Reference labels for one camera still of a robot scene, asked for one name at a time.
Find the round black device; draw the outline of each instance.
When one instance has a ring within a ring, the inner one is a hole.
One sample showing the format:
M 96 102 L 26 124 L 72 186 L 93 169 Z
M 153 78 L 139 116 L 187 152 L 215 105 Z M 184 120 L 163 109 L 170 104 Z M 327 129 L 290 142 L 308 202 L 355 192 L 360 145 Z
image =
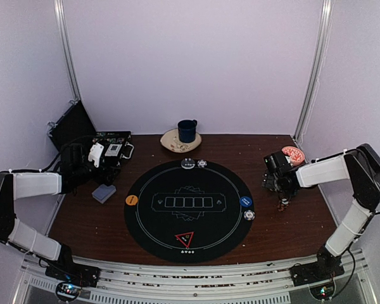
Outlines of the round black device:
M 125 223 L 133 238 L 171 262 L 224 255 L 244 239 L 255 218 L 251 193 L 234 172 L 212 162 L 195 163 L 184 168 L 181 161 L 171 161 L 151 169 L 125 200 Z

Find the gray poker chip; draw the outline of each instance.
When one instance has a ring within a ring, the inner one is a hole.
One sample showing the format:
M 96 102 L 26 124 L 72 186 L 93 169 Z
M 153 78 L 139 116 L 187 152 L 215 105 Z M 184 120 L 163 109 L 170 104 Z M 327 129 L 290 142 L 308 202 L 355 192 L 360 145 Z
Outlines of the gray poker chip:
M 246 210 L 243 213 L 243 217 L 245 218 L 245 220 L 254 220 L 255 219 L 255 212 L 253 212 L 252 210 Z
M 199 168 L 204 168 L 205 166 L 207 166 L 207 162 L 205 160 L 199 160 L 197 161 L 197 166 Z
M 196 162 L 191 158 L 185 158 L 182 160 L 183 169 L 193 169 L 196 166 Z

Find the mug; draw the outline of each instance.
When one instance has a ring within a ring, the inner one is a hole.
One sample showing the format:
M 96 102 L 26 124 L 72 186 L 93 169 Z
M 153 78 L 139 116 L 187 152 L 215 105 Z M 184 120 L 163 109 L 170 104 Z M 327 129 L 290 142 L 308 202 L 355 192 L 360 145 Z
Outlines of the mug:
M 192 143 L 196 139 L 197 120 L 182 120 L 177 124 L 179 140 L 182 143 Z

